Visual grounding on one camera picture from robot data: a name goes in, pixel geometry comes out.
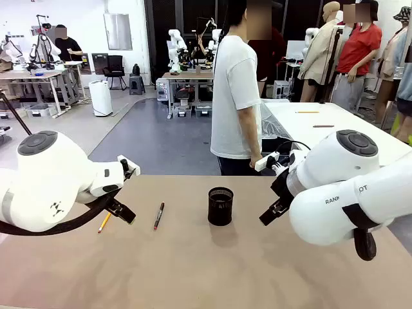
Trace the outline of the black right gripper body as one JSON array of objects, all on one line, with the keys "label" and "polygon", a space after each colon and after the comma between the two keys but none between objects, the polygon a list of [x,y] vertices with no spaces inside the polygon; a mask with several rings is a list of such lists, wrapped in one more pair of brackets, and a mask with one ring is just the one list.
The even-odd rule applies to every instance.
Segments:
[{"label": "black right gripper body", "polygon": [[289,207],[294,199],[294,196],[290,193],[287,187],[287,177],[289,175],[288,169],[284,170],[272,183],[271,189],[277,195],[278,199],[275,202],[276,205],[282,207]]}]

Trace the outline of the black mesh pen holder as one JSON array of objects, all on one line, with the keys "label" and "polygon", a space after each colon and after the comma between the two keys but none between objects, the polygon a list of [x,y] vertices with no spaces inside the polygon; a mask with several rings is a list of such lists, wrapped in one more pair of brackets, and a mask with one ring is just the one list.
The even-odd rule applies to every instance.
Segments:
[{"label": "black mesh pen holder", "polygon": [[226,226],[231,223],[233,197],[234,193],[226,187],[215,187],[209,191],[209,223],[215,226]]}]

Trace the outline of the black marker with red caps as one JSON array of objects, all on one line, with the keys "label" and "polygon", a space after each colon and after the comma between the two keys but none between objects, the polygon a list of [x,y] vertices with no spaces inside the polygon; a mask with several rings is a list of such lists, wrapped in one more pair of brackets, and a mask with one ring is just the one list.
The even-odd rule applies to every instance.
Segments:
[{"label": "black marker with red caps", "polygon": [[162,202],[162,203],[160,204],[160,208],[159,208],[158,214],[157,214],[157,216],[156,216],[156,220],[155,220],[155,222],[154,222],[154,227],[153,227],[154,230],[157,230],[157,229],[158,229],[158,225],[159,225],[159,223],[160,223],[160,220],[161,220],[161,218],[162,218],[162,214],[163,214],[163,212],[164,212],[164,207],[165,207],[165,203]]}]

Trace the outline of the translucent plastic sheet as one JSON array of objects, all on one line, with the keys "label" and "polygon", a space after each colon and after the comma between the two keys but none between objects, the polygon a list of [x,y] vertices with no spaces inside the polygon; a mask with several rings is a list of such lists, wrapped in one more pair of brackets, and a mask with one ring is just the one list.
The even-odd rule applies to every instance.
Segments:
[{"label": "translucent plastic sheet", "polygon": [[270,110],[272,106],[280,107],[282,104],[286,103],[289,103],[289,101],[284,99],[278,100],[265,98],[261,100],[260,111],[263,139],[290,138],[290,135]]}]

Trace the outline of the white computer tower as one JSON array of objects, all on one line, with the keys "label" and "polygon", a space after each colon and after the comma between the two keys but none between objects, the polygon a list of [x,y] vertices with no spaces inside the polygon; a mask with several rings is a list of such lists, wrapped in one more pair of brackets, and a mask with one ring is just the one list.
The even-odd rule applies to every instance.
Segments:
[{"label": "white computer tower", "polygon": [[273,85],[273,99],[288,98],[290,94],[290,83],[286,80],[275,80]]}]

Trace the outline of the person in white T-shirt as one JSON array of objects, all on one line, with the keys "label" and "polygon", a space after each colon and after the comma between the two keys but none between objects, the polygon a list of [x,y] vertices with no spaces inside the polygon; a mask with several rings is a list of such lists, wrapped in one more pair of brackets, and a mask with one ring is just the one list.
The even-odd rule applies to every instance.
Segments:
[{"label": "person in white T-shirt", "polygon": [[264,22],[252,24],[247,0],[227,0],[225,24],[213,66],[211,153],[224,176],[259,176],[250,167],[252,108],[261,107],[257,55],[249,40],[265,33]]}]

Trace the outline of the white air purifier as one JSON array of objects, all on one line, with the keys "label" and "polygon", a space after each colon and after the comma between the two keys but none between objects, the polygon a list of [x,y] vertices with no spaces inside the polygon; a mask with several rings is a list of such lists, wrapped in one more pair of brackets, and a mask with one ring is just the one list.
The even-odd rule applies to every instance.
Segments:
[{"label": "white air purifier", "polygon": [[93,112],[96,117],[107,117],[113,113],[111,94],[106,80],[94,80],[89,83]]}]

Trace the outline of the grey plastic stool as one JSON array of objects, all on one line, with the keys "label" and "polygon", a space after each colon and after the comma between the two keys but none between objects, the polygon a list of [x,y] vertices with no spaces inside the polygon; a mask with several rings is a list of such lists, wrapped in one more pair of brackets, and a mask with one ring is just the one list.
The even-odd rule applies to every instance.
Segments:
[{"label": "grey plastic stool", "polygon": [[142,76],[130,75],[129,76],[129,94],[130,95],[143,95],[145,93],[145,86]]}]

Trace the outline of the mannequin in beige jacket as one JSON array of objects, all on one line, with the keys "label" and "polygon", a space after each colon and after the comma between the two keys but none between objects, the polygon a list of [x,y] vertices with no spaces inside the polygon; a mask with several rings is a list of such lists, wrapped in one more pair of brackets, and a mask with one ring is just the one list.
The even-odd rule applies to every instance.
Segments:
[{"label": "mannequin in beige jacket", "polygon": [[317,94],[321,94],[326,84],[326,74],[336,34],[336,26],[340,23],[337,14],[341,5],[331,1],[323,6],[324,25],[314,35],[304,61],[300,67],[298,79],[303,81],[300,102],[314,102]]}]

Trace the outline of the black office chair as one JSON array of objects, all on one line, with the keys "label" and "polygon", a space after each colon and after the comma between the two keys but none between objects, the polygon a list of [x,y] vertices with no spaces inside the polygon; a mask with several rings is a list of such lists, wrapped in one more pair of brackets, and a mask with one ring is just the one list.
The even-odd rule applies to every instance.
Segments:
[{"label": "black office chair", "polygon": [[111,79],[110,90],[113,89],[113,82],[115,78],[120,81],[120,89],[122,91],[127,89],[124,77],[126,76],[124,66],[123,66],[123,56],[122,55],[108,55],[107,66],[103,69],[104,76],[106,80]]}]

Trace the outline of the black tripod leg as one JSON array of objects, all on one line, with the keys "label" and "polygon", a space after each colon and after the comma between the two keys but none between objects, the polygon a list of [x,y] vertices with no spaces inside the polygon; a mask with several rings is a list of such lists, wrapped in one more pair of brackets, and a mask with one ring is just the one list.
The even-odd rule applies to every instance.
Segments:
[{"label": "black tripod leg", "polygon": [[12,114],[14,115],[15,119],[18,121],[18,123],[20,123],[20,125],[22,126],[22,128],[25,130],[25,132],[27,133],[28,136],[32,135],[32,132],[30,131],[30,129],[28,128],[28,126],[25,124],[25,122],[23,121],[23,119],[19,116],[19,114],[17,113],[17,111],[15,110],[15,108],[13,107],[13,105],[11,105],[10,101],[7,99],[6,95],[4,94],[3,90],[0,89],[0,99],[5,103],[5,105],[7,106],[7,108],[12,112]]}]

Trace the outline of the wooden background workbench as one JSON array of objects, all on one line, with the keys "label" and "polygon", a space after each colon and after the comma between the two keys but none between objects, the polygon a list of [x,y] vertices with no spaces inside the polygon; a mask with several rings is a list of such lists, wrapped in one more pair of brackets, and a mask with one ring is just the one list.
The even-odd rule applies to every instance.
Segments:
[{"label": "wooden background workbench", "polygon": [[168,99],[167,119],[210,117],[213,78],[211,70],[203,73],[184,71],[163,75]]}]

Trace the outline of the person in red shirt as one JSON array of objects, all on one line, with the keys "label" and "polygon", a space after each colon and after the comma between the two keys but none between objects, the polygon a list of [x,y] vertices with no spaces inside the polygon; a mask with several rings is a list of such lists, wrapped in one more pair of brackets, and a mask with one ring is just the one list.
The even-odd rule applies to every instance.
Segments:
[{"label": "person in red shirt", "polygon": [[332,102],[346,111],[353,111],[361,98],[371,61],[382,40],[382,30],[375,24],[379,3],[361,0],[352,7],[354,12],[348,19],[354,22],[354,28],[342,47],[332,91]]}]

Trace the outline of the light wooden desk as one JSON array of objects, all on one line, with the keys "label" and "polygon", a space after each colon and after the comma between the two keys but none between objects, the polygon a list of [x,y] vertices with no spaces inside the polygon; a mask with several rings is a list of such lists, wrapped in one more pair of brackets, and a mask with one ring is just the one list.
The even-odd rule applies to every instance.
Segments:
[{"label": "light wooden desk", "polygon": [[41,95],[36,91],[36,84],[47,84],[51,87],[51,92],[56,106],[56,114],[53,118],[58,118],[65,114],[65,110],[61,109],[61,104],[57,96],[56,86],[58,85],[59,77],[62,77],[63,71],[52,70],[47,72],[29,72],[29,71],[7,71],[0,73],[0,80],[6,81],[7,84],[30,84],[35,90],[37,100],[41,101]]}]

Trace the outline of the person in black shirt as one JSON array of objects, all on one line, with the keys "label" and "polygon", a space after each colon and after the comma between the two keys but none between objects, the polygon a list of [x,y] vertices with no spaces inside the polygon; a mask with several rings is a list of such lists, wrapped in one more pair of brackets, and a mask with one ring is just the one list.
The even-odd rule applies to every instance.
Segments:
[{"label": "person in black shirt", "polygon": [[63,24],[55,27],[55,45],[60,49],[59,57],[64,62],[81,61],[83,51],[77,41],[68,37],[67,28]]}]

